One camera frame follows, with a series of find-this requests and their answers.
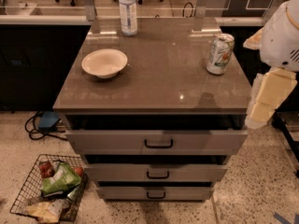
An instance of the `bottom drawer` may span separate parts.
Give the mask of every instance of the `bottom drawer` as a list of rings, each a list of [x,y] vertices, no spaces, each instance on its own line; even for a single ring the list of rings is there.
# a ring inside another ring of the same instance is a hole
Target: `bottom drawer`
[[[100,198],[105,200],[142,200],[142,201],[203,201],[208,200],[213,194],[214,189],[202,187],[196,183],[181,187],[155,185],[139,186],[108,186],[100,187],[97,190]]]

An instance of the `black wire basket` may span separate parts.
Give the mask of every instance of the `black wire basket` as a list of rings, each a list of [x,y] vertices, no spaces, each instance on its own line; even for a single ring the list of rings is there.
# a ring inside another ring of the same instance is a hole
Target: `black wire basket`
[[[25,207],[28,205],[28,200],[38,198],[42,202],[50,200],[50,198],[42,198],[41,190],[43,179],[39,170],[39,163],[41,161],[49,161],[53,163],[54,161],[64,161],[69,164],[70,167],[83,167],[83,161],[81,157],[72,157],[72,156],[60,156],[60,155],[49,155],[41,154],[38,156],[33,168],[31,169],[30,174],[27,176],[21,190],[16,198],[14,204],[10,209],[11,214],[21,215],[25,217],[31,217],[25,211]],[[62,213],[60,216],[60,221],[74,222],[77,217],[78,208],[88,182],[88,177],[84,175],[81,179],[81,182],[78,186],[78,195],[76,200],[70,204],[67,212]]]

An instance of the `bottle label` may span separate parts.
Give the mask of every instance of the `bottle label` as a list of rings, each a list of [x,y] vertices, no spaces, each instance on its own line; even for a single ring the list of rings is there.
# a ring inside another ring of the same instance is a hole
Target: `bottle label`
[[[136,4],[121,4],[120,3],[120,13],[121,13],[121,27],[122,30],[126,31],[136,31],[137,30],[137,17],[136,17]]]

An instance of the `black handle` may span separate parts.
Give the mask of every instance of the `black handle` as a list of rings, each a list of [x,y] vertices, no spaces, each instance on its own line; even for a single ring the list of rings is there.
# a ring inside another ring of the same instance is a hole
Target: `black handle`
[[[167,179],[169,177],[169,171],[167,171],[166,176],[150,176],[150,172],[147,171],[148,179]]]
[[[149,194],[149,192],[147,191],[147,197],[148,197],[148,199],[164,199],[165,196],[166,196],[166,193],[165,193],[165,191],[164,191],[162,197],[150,197],[150,194]]]
[[[170,147],[172,147],[174,145],[174,140],[170,139],[170,144],[168,146],[150,146],[150,145],[148,145],[148,140],[145,139],[144,140],[144,145],[147,148],[170,148]]]

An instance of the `terrazzo floor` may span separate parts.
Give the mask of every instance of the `terrazzo floor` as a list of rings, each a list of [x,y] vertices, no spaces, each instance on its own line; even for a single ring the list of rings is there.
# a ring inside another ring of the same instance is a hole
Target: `terrazzo floor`
[[[36,223],[9,210],[40,154],[75,155],[65,141],[29,138],[24,124],[34,113],[0,113],[0,223]],[[90,182],[75,223],[281,223],[275,213],[294,223],[299,214],[299,179],[278,130],[271,125],[249,130],[246,142],[228,165],[211,199],[202,203],[104,202]]]

